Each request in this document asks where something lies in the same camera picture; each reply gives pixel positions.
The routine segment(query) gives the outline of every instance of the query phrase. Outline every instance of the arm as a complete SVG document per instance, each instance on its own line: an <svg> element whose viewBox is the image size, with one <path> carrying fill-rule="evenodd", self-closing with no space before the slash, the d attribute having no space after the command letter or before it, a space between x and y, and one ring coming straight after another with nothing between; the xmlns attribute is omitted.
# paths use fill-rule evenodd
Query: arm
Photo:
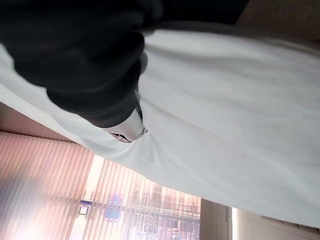
<svg viewBox="0 0 320 240"><path fill-rule="evenodd" d="M15 0L0 3L0 42L15 70L60 108L108 128L136 107L144 38L160 0Z"/></svg>

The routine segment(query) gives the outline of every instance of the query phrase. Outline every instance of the white shirt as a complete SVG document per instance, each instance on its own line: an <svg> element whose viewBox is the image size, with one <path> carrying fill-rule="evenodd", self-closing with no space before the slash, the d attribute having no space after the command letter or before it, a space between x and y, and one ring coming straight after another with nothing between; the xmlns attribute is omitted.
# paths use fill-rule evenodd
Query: white shirt
<svg viewBox="0 0 320 240"><path fill-rule="evenodd" d="M320 227L320 54L311 52L263 37L156 30L139 80L149 132L131 144L55 106L3 48L0 101L166 187Z"/></svg>

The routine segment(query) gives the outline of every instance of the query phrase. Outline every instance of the wall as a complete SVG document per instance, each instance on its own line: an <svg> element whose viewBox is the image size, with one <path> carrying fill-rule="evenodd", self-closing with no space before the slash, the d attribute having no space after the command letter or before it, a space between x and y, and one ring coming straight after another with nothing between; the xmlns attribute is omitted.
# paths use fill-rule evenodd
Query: wall
<svg viewBox="0 0 320 240"><path fill-rule="evenodd" d="M236 210L233 240L320 240L319 232L281 224L243 210Z"/></svg>
<svg viewBox="0 0 320 240"><path fill-rule="evenodd" d="M22 113L0 102L0 131L31 137L72 142Z"/></svg>

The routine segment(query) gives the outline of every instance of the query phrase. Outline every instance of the vertical blinds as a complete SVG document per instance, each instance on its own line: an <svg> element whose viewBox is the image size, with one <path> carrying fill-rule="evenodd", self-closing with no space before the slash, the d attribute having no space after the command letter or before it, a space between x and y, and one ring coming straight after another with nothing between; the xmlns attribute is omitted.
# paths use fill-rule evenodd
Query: vertical blinds
<svg viewBox="0 0 320 240"><path fill-rule="evenodd" d="M94 154L0 132L0 239L69 239Z"/></svg>
<svg viewBox="0 0 320 240"><path fill-rule="evenodd" d="M71 239L198 240L200 205L199 197L96 156Z"/></svg>
<svg viewBox="0 0 320 240"><path fill-rule="evenodd" d="M78 144L0 132L1 240L197 240L200 204Z"/></svg>

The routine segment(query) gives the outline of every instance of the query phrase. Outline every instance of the beige wall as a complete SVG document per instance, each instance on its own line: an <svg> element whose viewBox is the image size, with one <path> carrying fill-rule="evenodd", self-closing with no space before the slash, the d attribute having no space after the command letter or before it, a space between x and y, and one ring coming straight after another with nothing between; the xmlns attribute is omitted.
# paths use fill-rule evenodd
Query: beige wall
<svg viewBox="0 0 320 240"><path fill-rule="evenodd" d="M320 240L320 234L264 219L237 210L237 229L233 240Z"/></svg>

